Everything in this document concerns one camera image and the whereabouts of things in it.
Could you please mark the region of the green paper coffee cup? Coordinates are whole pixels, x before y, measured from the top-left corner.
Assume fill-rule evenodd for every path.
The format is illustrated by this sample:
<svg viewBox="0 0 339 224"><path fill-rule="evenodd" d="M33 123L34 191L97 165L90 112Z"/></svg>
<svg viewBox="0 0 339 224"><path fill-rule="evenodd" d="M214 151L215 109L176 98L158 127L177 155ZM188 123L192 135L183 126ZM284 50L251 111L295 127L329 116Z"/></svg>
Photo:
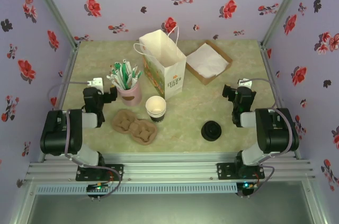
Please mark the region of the green paper coffee cup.
<svg viewBox="0 0 339 224"><path fill-rule="evenodd" d="M145 107L149 114L161 115L166 111L166 101L161 96L152 96L146 101Z"/></svg>

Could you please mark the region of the right aluminium corner post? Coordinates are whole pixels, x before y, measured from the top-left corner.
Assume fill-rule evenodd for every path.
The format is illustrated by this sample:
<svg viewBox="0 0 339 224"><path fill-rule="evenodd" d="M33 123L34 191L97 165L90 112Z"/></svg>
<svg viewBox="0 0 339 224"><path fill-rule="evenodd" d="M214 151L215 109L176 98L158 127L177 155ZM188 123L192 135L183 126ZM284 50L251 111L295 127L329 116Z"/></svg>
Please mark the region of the right aluminium corner post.
<svg viewBox="0 0 339 224"><path fill-rule="evenodd" d="M268 42L270 41L270 39L272 38L273 34L275 33L275 31L277 30L278 26L279 26L279 23L280 21L282 20L285 12L288 10L291 2L293 0L283 0L279 9L278 9L278 12L276 14L276 16L274 17L272 23L270 24L263 40L260 42L260 46L262 49L265 49Z"/></svg>

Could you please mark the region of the black plastic cup lid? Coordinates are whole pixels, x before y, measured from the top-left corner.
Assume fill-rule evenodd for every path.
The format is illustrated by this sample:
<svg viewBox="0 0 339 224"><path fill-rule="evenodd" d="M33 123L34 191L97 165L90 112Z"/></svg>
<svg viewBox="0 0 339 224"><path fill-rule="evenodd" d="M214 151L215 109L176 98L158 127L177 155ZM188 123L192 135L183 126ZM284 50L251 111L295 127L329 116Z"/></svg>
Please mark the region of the black plastic cup lid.
<svg viewBox="0 0 339 224"><path fill-rule="evenodd" d="M221 133L221 126L215 121L207 121L201 128L201 135L206 141L216 141Z"/></svg>

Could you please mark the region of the pink straw holder cup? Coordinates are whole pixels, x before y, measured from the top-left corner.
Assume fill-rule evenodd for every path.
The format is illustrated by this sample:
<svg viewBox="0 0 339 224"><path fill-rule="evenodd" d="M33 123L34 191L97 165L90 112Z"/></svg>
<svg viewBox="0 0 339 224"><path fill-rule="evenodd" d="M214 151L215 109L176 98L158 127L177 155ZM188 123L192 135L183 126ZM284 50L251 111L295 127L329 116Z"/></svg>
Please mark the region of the pink straw holder cup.
<svg viewBox="0 0 339 224"><path fill-rule="evenodd" d="M122 98L122 103L127 106L138 105L142 100L140 83L136 83L135 86L129 90L117 88L117 91L118 95Z"/></svg>

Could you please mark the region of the aluminium side rail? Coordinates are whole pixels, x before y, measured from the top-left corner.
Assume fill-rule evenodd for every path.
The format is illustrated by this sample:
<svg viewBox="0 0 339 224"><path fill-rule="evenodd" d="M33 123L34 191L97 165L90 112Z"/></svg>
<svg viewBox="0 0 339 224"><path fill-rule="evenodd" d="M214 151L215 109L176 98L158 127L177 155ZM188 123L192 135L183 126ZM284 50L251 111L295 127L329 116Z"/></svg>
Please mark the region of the aluminium side rail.
<svg viewBox="0 0 339 224"><path fill-rule="evenodd" d="M279 87L275 82L275 75L272 73L272 69L269 64L269 59L266 52L266 47L262 45L262 42L258 41L258 46L260 48L261 56L264 62L265 70L268 76L269 81L273 84L271 87L274 100L276 102L276 107L285 107L284 101L280 97Z"/></svg>
<svg viewBox="0 0 339 224"><path fill-rule="evenodd" d="M60 83L57 83L57 84L52 84L52 86L50 86L48 88L47 93L46 93L46 97L47 97L47 102L51 107L51 110L49 110L48 112L58 111L58 110L62 109L65 98L66 98L68 86L71 82L71 77L72 77L73 69L74 69L74 66L75 66L77 54L78 54L78 48L76 47L70 53L68 63L67 63L67 66L66 66L66 70L65 70L65 74L61 78L62 81ZM56 106L53 106L51 101L50 101L50 94L54 89L58 90Z"/></svg>

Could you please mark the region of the right controller board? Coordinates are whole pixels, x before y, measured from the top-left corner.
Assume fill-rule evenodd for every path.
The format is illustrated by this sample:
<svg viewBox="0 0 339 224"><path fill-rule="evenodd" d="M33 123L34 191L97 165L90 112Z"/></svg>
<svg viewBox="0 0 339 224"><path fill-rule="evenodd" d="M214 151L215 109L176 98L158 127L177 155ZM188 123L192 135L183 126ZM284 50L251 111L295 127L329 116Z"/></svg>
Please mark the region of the right controller board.
<svg viewBox="0 0 339 224"><path fill-rule="evenodd" d="M237 185L236 195L241 198L250 197L258 189L258 186L255 183L251 182L236 183L236 185Z"/></svg>

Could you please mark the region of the controller board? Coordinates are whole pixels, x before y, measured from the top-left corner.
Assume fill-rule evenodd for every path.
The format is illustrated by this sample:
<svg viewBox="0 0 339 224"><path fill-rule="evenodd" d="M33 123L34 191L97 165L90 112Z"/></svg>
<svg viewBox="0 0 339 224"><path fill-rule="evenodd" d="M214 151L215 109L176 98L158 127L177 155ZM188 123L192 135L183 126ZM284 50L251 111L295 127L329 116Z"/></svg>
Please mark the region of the controller board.
<svg viewBox="0 0 339 224"><path fill-rule="evenodd" d="M86 187L86 194L92 199L98 199L100 198L99 192L103 192L104 194L106 191L110 188L110 185L108 183L96 183L96 184L90 184Z"/></svg>
<svg viewBox="0 0 339 224"><path fill-rule="evenodd" d="M236 183L236 185L237 185L236 195L241 198L250 197L258 189L258 186L255 183L251 182Z"/></svg>

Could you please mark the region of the left aluminium corner post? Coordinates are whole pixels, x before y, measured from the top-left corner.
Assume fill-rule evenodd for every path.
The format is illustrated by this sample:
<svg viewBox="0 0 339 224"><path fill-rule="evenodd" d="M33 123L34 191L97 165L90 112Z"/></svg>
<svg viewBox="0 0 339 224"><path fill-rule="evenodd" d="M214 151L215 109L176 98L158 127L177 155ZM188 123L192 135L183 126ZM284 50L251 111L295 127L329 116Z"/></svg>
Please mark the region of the left aluminium corner post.
<svg viewBox="0 0 339 224"><path fill-rule="evenodd" d="M44 0L44 2L47 5L51 14L54 16L57 24L59 25L59 27L60 27L61 31L63 32L63 34L65 35L65 37L67 38L68 42L71 44L73 49L76 49L77 44L76 44L75 40L73 39L71 32L70 32L66 22L64 21L58 7L56 6L55 2L53 0Z"/></svg>

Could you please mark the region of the white printed paper bag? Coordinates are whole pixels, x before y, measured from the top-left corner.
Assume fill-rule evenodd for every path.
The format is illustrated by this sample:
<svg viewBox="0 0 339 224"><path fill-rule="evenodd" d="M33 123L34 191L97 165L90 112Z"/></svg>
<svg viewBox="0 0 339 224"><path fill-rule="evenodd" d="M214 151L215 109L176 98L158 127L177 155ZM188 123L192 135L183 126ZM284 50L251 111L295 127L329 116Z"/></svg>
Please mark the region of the white printed paper bag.
<svg viewBox="0 0 339 224"><path fill-rule="evenodd" d="M134 50L142 55L144 73L151 81L159 95L168 99L182 91L186 56L173 41L170 34L176 31L179 36L179 26L169 33L157 30L147 33L133 44Z"/></svg>

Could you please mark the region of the brown pulp cup carrier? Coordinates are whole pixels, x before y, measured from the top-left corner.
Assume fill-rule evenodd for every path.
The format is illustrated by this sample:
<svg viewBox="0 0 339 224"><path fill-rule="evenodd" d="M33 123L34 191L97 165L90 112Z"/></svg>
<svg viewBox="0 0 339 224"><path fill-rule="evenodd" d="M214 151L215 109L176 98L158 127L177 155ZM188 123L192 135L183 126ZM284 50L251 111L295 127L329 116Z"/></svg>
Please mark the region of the brown pulp cup carrier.
<svg viewBox="0 0 339 224"><path fill-rule="evenodd" d="M130 135L140 145L150 145L156 138L157 126L147 120L139 120L130 110L120 110L112 120L112 128L121 134Z"/></svg>

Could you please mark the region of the left controller board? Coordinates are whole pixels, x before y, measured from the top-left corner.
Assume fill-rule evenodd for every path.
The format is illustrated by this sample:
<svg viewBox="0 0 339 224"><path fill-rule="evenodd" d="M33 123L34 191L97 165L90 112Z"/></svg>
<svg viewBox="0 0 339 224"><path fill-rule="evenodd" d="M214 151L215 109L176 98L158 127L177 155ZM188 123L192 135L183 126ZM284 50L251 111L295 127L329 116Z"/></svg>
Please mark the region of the left controller board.
<svg viewBox="0 0 339 224"><path fill-rule="evenodd" d="M86 187L86 194L92 199L98 199L100 198L99 192L103 192L104 194L106 191L110 188L110 185L108 183L96 183L96 184L90 184Z"/></svg>

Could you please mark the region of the right aluminium side rail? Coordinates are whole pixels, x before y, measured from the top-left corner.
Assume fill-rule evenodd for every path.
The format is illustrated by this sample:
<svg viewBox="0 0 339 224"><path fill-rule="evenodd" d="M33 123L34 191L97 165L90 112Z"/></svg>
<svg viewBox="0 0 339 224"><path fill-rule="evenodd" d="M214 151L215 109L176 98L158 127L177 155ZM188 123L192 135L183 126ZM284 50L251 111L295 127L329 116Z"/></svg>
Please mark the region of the right aluminium side rail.
<svg viewBox="0 0 339 224"><path fill-rule="evenodd" d="M262 42L258 41L258 46L260 48L261 56L264 62L265 70L268 76L269 81L273 84L271 87L274 100L276 102L276 107L285 107L284 101L280 97L279 87L275 82L275 75L272 73L272 69L269 64L269 59L266 52L266 47L262 45Z"/></svg>

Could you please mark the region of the left aluminium side rail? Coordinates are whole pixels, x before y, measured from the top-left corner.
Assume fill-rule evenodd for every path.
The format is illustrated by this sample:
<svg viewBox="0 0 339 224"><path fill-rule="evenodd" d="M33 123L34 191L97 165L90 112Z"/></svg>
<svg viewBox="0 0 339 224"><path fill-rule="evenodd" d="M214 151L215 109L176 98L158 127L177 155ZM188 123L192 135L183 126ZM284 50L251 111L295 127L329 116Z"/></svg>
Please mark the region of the left aluminium side rail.
<svg viewBox="0 0 339 224"><path fill-rule="evenodd" d="M76 47L70 53L68 63L67 63L67 66L66 66L66 70L65 70L65 74L61 78L62 81L60 83L57 83L57 84L52 84L52 86L50 86L48 88L47 93L46 93L46 97L47 97L47 102L51 107L51 110L49 110L48 112L58 111L58 110L62 109L65 98L66 98L68 86L71 82L71 77L72 77L73 69L74 69L74 66L75 66L77 54L78 54L78 48ZM53 106L51 101L50 101L50 94L54 89L58 90L56 106Z"/></svg>

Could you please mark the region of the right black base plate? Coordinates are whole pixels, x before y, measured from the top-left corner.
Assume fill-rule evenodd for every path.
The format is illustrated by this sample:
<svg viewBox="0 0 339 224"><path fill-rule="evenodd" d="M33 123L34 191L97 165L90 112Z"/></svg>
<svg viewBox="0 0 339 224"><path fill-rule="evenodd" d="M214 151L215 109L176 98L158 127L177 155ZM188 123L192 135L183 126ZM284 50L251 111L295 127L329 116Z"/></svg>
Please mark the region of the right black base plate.
<svg viewBox="0 0 339 224"><path fill-rule="evenodd" d="M263 168L235 163L218 163L217 174L219 180L260 180L265 178Z"/></svg>

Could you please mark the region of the white paper napkin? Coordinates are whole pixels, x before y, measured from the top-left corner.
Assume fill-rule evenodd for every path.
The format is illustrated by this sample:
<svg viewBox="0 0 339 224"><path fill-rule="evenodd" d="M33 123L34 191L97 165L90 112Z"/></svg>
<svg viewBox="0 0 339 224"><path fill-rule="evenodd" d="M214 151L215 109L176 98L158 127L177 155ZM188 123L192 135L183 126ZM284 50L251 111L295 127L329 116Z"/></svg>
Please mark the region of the white paper napkin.
<svg viewBox="0 0 339 224"><path fill-rule="evenodd" d="M203 78L218 76L229 65L229 62L225 58L206 43L195 52L189 54L186 62Z"/></svg>

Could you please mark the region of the aluminium corner post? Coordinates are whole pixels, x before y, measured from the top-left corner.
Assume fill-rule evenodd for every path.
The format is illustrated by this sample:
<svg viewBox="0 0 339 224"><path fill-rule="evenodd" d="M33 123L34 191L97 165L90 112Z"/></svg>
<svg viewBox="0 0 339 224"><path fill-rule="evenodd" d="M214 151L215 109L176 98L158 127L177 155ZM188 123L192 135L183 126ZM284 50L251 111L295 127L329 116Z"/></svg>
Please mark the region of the aluminium corner post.
<svg viewBox="0 0 339 224"><path fill-rule="evenodd" d="M65 35L65 37L67 38L68 42L71 44L73 49L76 49L77 44L76 44L75 40L73 39L71 32L70 32L66 22L64 21L58 7L56 6L55 2L53 0L44 0L44 2L47 5L51 14L54 16L57 24L59 25L59 27L60 27L61 31L63 32L63 34Z"/></svg>
<svg viewBox="0 0 339 224"><path fill-rule="evenodd" d="M260 46L262 49L265 49L268 42L270 41L270 39L272 38L273 34L275 33L275 31L277 30L278 26L279 26L279 23L280 21L282 20L285 12L288 10L291 2L293 0L283 0L279 9L278 9L278 12L276 14L276 16L274 17L272 23L270 24L263 40L260 42Z"/></svg>

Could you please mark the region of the brown cardboard box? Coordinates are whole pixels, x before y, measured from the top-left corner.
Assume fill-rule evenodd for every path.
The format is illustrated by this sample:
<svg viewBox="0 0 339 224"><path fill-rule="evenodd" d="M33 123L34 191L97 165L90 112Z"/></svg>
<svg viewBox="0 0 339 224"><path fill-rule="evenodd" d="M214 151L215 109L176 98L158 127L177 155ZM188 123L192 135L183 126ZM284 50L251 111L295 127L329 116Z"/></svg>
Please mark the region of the brown cardboard box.
<svg viewBox="0 0 339 224"><path fill-rule="evenodd" d="M229 69L233 63L233 60L221 49L219 48L216 44L212 43L211 41L209 40L206 40L204 43L206 44L209 44L212 48L214 48L214 50L219 53L223 58L225 58L228 62L229 62L229 65L226 67L226 69L223 71L225 72L227 69ZM189 66L187 63L186 63L186 69L191 72L203 85L207 85L209 84L210 82L212 82L214 79L216 79L218 76L213 76L211 78L203 78L201 75L199 75L191 66Z"/></svg>

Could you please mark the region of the front aluminium rail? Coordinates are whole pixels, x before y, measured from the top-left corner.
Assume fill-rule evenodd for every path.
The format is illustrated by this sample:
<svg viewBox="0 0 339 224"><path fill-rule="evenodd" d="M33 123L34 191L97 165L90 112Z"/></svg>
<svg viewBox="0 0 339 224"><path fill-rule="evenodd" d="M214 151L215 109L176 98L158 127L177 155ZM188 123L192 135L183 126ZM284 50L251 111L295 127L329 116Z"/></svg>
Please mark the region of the front aluminium rail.
<svg viewBox="0 0 339 224"><path fill-rule="evenodd" d="M236 153L120 153L105 154L108 164L123 164L124 183L204 183L217 182L217 164L232 162ZM314 179L309 160L294 153L265 162L265 174L275 168L271 181ZM47 155L41 163L31 163L25 179L41 183L74 182L77 165L64 157Z"/></svg>

